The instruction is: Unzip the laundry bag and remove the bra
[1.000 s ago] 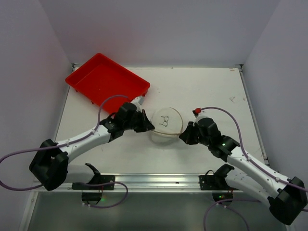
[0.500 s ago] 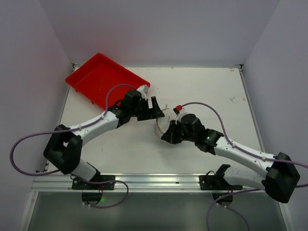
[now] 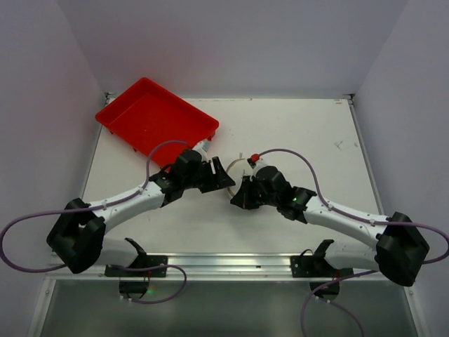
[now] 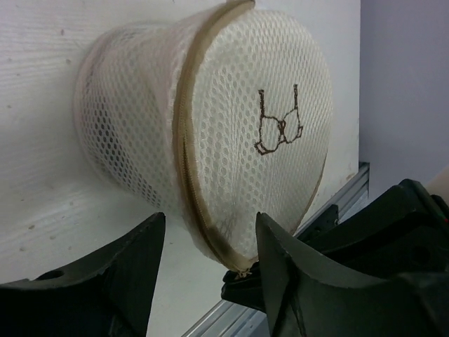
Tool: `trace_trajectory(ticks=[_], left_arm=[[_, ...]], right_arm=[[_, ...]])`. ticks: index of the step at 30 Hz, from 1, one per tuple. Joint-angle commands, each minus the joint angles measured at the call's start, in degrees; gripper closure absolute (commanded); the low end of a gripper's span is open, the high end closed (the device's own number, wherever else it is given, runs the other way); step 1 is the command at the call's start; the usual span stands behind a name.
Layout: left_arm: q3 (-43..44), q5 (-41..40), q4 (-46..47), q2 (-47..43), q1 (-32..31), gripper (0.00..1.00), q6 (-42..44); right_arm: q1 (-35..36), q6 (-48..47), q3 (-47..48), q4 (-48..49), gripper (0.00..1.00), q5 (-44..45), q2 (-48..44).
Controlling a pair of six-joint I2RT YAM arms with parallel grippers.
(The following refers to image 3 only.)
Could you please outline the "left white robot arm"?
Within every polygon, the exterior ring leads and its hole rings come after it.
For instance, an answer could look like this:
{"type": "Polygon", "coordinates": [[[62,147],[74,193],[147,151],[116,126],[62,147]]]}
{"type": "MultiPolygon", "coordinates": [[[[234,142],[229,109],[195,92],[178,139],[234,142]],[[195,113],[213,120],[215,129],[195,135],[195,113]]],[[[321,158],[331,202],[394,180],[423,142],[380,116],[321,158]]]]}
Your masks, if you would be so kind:
{"type": "Polygon", "coordinates": [[[74,274],[93,265],[144,267],[147,254],[134,239],[111,239],[107,233],[141,213],[178,200],[185,190],[207,193],[234,184],[218,157],[205,159],[197,150],[185,150],[173,164],[132,190],[92,203],[80,198],[70,201],[46,242],[74,274]]]}

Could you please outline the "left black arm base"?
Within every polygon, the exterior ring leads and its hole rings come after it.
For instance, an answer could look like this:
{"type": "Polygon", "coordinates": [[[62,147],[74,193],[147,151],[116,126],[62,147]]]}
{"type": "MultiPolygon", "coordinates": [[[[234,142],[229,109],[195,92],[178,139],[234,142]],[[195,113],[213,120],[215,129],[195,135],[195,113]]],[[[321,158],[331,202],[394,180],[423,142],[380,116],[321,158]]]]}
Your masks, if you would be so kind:
{"type": "Polygon", "coordinates": [[[162,267],[168,263],[167,255],[148,255],[147,252],[133,239],[125,238],[137,254],[130,265],[125,267],[105,267],[106,277],[134,278],[134,281],[119,281],[119,294],[128,301],[142,301],[150,290],[150,280],[153,278],[164,278],[167,267],[162,267]]]}

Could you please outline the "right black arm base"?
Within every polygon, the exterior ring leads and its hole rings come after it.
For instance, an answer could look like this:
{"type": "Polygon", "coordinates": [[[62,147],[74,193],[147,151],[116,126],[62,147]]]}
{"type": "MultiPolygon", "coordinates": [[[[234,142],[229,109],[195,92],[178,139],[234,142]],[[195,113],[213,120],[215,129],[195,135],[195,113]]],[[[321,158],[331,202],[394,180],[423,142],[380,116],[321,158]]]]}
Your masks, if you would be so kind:
{"type": "MultiPolygon", "coordinates": [[[[325,253],[334,240],[323,240],[315,251],[311,249],[304,250],[300,255],[290,257],[290,270],[293,278],[331,278],[332,280],[340,277],[353,275],[352,268],[335,269],[324,259],[325,253]]],[[[310,282],[311,291],[324,282],[310,282]]],[[[324,300],[335,300],[340,293],[340,283],[326,286],[316,292],[315,296],[324,300]]]]}

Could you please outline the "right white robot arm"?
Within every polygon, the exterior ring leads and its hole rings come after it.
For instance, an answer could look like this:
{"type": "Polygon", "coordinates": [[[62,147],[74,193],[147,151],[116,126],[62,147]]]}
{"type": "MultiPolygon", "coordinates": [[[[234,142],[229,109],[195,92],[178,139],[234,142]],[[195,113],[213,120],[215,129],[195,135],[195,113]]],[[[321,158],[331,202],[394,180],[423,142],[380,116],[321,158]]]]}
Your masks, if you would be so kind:
{"type": "Polygon", "coordinates": [[[325,227],[354,239],[342,243],[323,240],[314,252],[317,267],[373,270],[401,286],[415,283],[429,245],[402,213],[364,216],[347,209],[343,216],[331,203],[323,203],[315,191],[291,185],[274,166],[233,168],[231,176],[239,184],[231,199],[233,205],[245,210],[273,206],[288,220],[325,227]]]}

